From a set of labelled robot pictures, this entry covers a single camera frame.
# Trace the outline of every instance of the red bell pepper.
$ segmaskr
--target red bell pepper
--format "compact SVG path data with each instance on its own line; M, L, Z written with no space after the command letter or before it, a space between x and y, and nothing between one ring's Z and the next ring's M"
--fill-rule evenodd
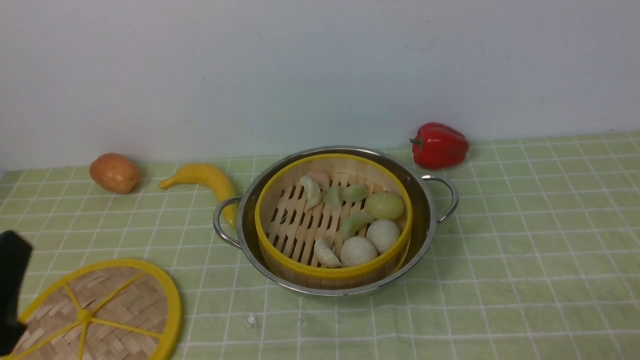
M464 135L439 122L420 126L418 135L410 141L413 162L431 170L458 165L469 151L469 141Z

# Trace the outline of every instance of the yellow spoke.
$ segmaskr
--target yellow spoke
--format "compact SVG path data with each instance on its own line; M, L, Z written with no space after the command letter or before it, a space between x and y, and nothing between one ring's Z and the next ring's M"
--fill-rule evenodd
M162 334L158 334L157 332L146 331L146 330L143 330L143 329L139 329L137 327L124 325L123 323L110 322L109 320L103 320L103 319L97 319L97 318L92 318L91 321L92 322L96 322L96 323L101 323L102 325L119 327L121 329L129 330L129 331L132 331L132 332L137 332L139 334L144 334L144 335L147 335L147 336L153 336L154 338L161 338L162 337Z
M69 284L67 284L67 282L65 281L62 286L65 287L65 290L67 291L67 295L69 295L69 297L71 298L71 301L74 302L74 305L76 306L76 309L78 311L82 310L82 306L80 306L80 303L78 302L78 299L76 299L76 296L71 292L71 289L69 288Z
M82 360L82 352L84 351L84 341L86 339L86 329L89 327L89 323L82 324L82 334L80 335L80 348L78 349L78 360Z
M78 326L80 324L80 321L76 321L74 323L72 323L71 325L64 327L56 332L53 333L53 335L49 336L48 338L42 340L41 342L39 342L38 344L36 344L35 346L32 346L30 348L28 348L27 350L25 350L23 353L16 355L15 356L15 360L19 360L22 359L23 357L29 355L30 353L38 350L40 347L42 347L42 345L45 345L46 343L50 342L51 340L57 338L58 336L64 334L65 332L73 329L74 327Z
M98 310L100 310L100 308L102 306L104 306L104 304L108 303L111 299L113 299L114 296L118 295L119 292L122 291L122 289L126 288L127 286L131 285L132 282L138 280L139 277L141 277L142 275L146 274L147 272L144 272L142 270L140 270L140 272L132 277L131 279L129 279L128 281L126 281L125 283L123 283L122 285L120 285L117 289L113 290L109 296L107 296L106 298L104 298L104 300L102 300L100 302L100 304L98 304L98 306L95 307L95 309L93 309L93 311L91 312L91 315L94 315L95 313L98 312Z

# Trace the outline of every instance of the stainless steel pot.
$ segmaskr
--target stainless steel pot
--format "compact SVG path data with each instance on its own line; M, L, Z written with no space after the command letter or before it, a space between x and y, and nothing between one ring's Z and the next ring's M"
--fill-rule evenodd
M306 158L311 155L318 154L351 154L373 160L380 165L383 165L389 169L407 189L409 196L412 200L413 206L413 225L411 228L411 242L409 245L408 253L404 266L396 273L369 285L360 286L357 288L350 288L344 290L320 290L314 288L308 288L306 286L300 286L286 281L279 276L271 272L262 257L260 246L258 244L258 235L256 232L255 221L253 214L255 212L255 204L258 200L260 192L264 188L264 185L271 179L278 171L287 166L288 164ZM444 214L437 217L435 214L435 202L433 196L427 187L426 181L438 181L449 188L451 193L451 205ZM225 207L239 202L236 222L237 239L229 236L224 232L220 224L220 215L222 209ZM350 146L331 146L331 147L317 147L305 151L298 152L290 155L275 164L271 165L268 169L263 171L249 186L246 193L242 197L233 197L224 200L216 207L216 211L213 215L213 226L216 234L226 243L231 246L237 247L242 250L251 262L251 264L267 278L273 282L287 288L300 295L315 295L320 297L335 297L345 295L356 295L370 293L374 290L380 289L384 285L387 285L395 281L400 276L404 275L409 269L411 269L427 251L433 240L436 226L447 218L458 206L458 192L455 186L450 180L440 176L420 176L412 169L402 165L399 161L386 155L382 152L375 150L364 149L360 147Z

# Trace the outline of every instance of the small white debris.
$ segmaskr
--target small white debris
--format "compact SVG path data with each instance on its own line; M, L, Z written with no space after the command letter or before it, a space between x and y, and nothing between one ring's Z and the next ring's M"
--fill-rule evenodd
M246 325L248 327L254 327L255 326L255 316L249 315L249 317L246 319Z

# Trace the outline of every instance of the yellow banana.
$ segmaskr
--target yellow banana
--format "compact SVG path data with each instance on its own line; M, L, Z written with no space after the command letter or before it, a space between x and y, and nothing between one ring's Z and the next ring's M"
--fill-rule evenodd
M178 169L174 175L160 182L160 189L167 190L179 184L199 184L211 189L218 202L236 196L236 189L227 175L214 165L207 163L188 163ZM231 204L222 211L230 227L236 228L237 204Z

